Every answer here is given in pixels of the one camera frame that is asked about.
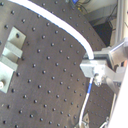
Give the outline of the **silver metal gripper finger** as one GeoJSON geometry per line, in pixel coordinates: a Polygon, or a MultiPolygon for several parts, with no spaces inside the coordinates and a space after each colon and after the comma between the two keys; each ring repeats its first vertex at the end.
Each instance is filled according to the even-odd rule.
{"type": "Polygon", "coordinates": [[[94,78],[97,86],[102,83],[111,85],[123,81],[125,69],[115,66],[126,59],[128,59],[128,47],[103,48],[94,52],[93,60],[84,56],[80,68],[86,77],[94,78]]]}

